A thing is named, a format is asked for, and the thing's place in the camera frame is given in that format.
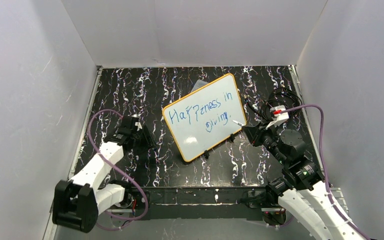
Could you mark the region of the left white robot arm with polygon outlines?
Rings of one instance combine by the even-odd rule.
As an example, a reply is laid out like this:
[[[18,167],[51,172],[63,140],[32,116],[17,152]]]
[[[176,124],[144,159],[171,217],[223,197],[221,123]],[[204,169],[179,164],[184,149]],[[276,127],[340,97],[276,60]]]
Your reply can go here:
[[[121,124],[109,133],[99,151],[77,174],[60,180],[54,189],[52,222],[83,233],[89,233],[98,217],[117,204],[130,206],[138,195],[131,181],[110,181],[101,187],[112,166],[126,153],[136,155],[155,148],[149,129],[140,123],[138,115],[124,116]]]

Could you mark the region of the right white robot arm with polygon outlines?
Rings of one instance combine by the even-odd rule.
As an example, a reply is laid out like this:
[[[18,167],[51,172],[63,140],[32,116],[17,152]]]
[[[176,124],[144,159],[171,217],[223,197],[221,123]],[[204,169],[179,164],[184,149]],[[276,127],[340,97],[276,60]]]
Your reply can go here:
[[[268,124],[242,127],[250,144],[263,146],[282,166],[282,176],[260,193],[263,203],[286,209],[317,240],[366,240],[330,190],[320,167],[306,156],[308,145],[293,129],[277,133]]]

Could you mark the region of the white whiteboard marker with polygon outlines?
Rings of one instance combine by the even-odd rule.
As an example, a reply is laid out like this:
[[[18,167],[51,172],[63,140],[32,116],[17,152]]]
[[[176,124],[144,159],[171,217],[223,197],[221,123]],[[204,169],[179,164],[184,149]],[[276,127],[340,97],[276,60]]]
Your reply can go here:
[[[235,124],[237,124],[237,125],[239,125],[240,127],[245,126],[243,123],[238,122],[238,121],[236,121],[236,120],[232,120],[232,122],[235,123]]]

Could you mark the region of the yellow framed whiteboard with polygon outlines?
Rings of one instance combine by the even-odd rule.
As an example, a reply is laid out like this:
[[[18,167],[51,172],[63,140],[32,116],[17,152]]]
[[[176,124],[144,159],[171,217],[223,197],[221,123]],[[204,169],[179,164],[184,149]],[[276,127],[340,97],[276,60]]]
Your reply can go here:
[[[247,124],[233,74],[227,73],[162,109],[184,162],[203,156]]]

